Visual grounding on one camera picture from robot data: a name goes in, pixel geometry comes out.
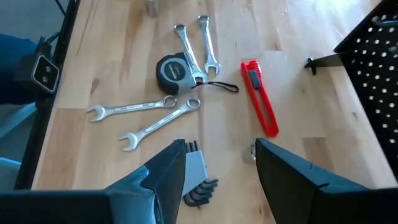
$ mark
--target black pegboard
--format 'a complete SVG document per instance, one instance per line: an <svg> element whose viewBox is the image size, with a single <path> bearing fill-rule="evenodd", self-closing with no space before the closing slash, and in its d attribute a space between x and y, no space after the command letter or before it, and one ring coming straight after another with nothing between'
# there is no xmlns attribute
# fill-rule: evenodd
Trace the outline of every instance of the black pegboard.
<svg viewBox="0 0 398 224"><path fill-rule="evenodd" d="M398 1L380 2L335 52L305 67L313 74L317 67L345 67L398 179Z"/></svg>

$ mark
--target box cutter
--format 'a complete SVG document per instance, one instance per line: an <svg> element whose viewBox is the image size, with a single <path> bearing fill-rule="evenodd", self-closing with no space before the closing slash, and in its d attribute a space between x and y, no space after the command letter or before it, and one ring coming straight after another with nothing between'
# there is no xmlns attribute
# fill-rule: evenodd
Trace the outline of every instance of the box cutter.
<svg viewBox="0 0 398 224"><path fill-rule="evenodd" d="M242 62L241 73L246 86L246 91L250 95L264 134L267 137L277 136L279 132L278 124L276 122L274 110L272 109L272 105L268 99L266 88L262 83L261 69L258 61L252 60L248 64ZM261 103L264 106L260 104L256 90L259 91L262 100Z"/></svg>

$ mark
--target tape measure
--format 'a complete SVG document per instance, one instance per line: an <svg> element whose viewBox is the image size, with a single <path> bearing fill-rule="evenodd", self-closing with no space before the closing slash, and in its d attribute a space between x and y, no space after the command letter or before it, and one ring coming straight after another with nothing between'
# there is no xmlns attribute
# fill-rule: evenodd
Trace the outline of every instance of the tape measure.
<svg viewBox="0 0 398 224"><path fill-rule="evenodd" d="M186 93L197 85L182 52L167 55L157 63L156 80L159 88L168 95Z"/></svg>

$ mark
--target blue cloth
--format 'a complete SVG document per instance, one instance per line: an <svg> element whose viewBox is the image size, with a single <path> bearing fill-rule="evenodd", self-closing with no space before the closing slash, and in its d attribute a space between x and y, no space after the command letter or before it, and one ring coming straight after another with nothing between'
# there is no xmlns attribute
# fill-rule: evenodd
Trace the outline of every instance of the blue cloth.
<svg viewBox="0 0 398 224"><path fill-rule="evenodd" d="M35 52L36 43L0 34L0 104L23 105L34 102L34 95L13 81L22 56Z"/></svg>

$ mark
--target chrome wrench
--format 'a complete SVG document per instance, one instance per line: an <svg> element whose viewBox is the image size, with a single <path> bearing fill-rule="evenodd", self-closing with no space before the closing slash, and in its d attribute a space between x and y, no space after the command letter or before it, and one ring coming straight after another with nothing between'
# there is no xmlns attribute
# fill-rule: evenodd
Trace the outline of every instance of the chrome wrench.
<svg viewBox="0 0 398 224"><path fill-rule="evenodd" d="M122 136L120 140L123 139L128 139L129 140L129 145L125 147L122 151L124 152L131 152L137 149L138 144L149 134L153 133L154 131L158 130L159 128L165 126L166 124L169 124L171 121L175 120L179 116L194 111L200 107L200 100L197 98L190 98L187 100L186 103L181 105L181 107L177 110L175 110L173 113L168 114L164 118L162 118L160 121L152 124L146 129L143 129L141 131L135 132L135 133L126 133L124 136Z"/></svg>
<svg viewBox="0 0 398 224"><path fill-rule="evenodd" d="M207 74L199 68L198 62L193 54L191 44L189 43L187 27L183 24L176 24L174 25L174 31L181 39L188 65L192 69L192 77L194 79L201 78L203 80L202 82L207 82Z"/></svg>
<svg viewBox="0 0 398 224"><path fill-rule="evenodd" d="M216 75L221 71L221 65L217 62L216 57L214 56L213 44L211 43L210 31L209 31L209 22L210 18L205 15L198 16L197 19L200 29L203 32L203 38L205 40L206 47L206 64L205 70L206 73L209 74L209 68L213 67L216 70Z"/></svg>
<svg viewBox="0 0 398 224"><path fill-rule="evenodd" d="M135 105L117 106L117 107L105 107L101 105L93 105L88 108L87 113L96 111L96 116L90 120L90 122L102 121L112 114L121 114L134 111L150 110L155 108L173 108L177 104L176 97L172 95L165 96L162 100L153 101L149 103L139 103Z"/></svg>

